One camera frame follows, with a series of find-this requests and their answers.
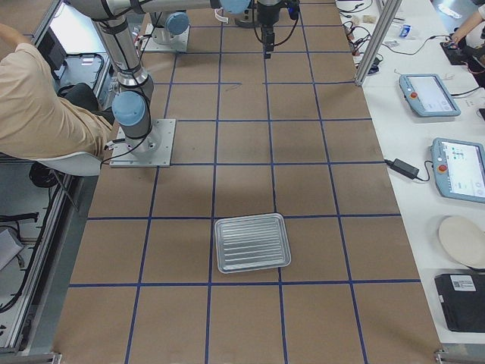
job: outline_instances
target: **person's hand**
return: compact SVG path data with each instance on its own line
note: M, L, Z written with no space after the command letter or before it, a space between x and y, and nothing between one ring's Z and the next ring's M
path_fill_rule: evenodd
M0 23L0 40L15 49L21 43L30 43L30 40L23 36L18 30Z
M465 36L466 34L463 31L460 31L460 29L458 29L452 34L452 42L454 42L455 44L458 44L458 42L462 40Z

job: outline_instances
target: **monitor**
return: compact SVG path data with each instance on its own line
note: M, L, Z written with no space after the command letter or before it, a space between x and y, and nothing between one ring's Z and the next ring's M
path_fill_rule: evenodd
M443 196L485 202L481 144L436 138L431 151L436 185Z
M461 113L437 74L403 74L399 85L418 116L457 116Z

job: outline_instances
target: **brown cardboard floor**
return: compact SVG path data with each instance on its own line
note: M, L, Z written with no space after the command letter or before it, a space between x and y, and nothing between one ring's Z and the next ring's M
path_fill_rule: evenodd
M177 119L173 165L102 169L53 349L68 364L434 362L335 4L302 4L266 61L252 30L189 15L187 54L143 56L153 117ZM216 220L268 212L291 264L221 274Z

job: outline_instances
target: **silver metal tray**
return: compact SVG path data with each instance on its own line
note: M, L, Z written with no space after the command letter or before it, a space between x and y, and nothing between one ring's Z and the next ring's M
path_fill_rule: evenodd
M284 267L291 262L280 214L223 218L216 221L214 231L217 267L222 273Z

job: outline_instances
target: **beige shirt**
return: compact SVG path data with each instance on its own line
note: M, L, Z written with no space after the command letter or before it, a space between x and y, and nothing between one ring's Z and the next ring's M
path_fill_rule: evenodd
M102 155L111 125L58 97L36 47L20 44L0 61L0 152L51 158L73 152Z

